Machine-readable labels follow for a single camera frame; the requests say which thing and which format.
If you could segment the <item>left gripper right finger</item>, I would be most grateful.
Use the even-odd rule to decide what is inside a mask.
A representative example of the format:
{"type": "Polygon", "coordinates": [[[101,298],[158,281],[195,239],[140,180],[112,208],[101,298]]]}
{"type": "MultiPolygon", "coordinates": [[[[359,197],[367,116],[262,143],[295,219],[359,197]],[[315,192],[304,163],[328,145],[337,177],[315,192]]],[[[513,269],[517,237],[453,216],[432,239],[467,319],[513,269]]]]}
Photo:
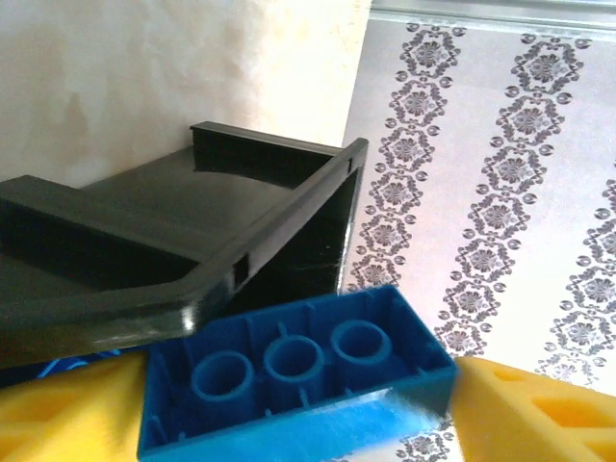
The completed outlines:
{"type": "Polygon", "coordinates": [[[615,459],[615,397],[479,357],[455,364],[451,414],[466,461],[615,459]]]}

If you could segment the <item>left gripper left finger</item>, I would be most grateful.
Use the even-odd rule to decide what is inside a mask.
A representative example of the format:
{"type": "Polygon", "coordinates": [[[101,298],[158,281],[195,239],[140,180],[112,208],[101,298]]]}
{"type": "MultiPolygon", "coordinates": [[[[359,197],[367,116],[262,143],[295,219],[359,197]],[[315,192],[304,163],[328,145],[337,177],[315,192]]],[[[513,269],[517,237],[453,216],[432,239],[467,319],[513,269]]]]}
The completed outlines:
{"type": "Polygon", "coordinates": [[[136,461],[146,356],[127,353],[1,390],[3,461],[136,461]]]}

